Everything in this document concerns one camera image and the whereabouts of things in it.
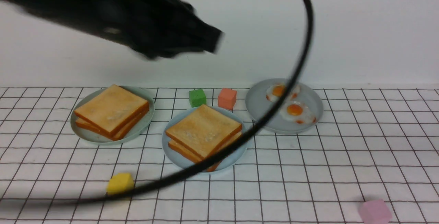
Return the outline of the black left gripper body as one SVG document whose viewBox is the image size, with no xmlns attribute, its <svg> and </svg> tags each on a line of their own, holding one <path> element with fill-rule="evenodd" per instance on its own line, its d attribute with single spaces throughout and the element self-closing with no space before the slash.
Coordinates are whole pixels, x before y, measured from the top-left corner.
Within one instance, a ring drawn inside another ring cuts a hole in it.
<svg viewBox="0 0 439 224">
<path fill-rule="evenodd" d="M 182 0 L 100 0 L 100 13 L 121 31 L 131 49 L 149 60 L 214 54 L 223 35 Z"/>
</svg>

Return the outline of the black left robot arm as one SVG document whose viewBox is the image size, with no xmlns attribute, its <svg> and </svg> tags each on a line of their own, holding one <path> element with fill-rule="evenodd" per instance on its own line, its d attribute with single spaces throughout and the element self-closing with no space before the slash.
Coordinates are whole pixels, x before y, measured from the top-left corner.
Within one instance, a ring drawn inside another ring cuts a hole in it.
<svg viewBox="0 0 439 224">
<path fill-rule="evenodd" d="M 130 47 L 148 60 L 215 53 L 223 32 L 182 0 L 1 0 L 35 17 Z"/>
</svg>

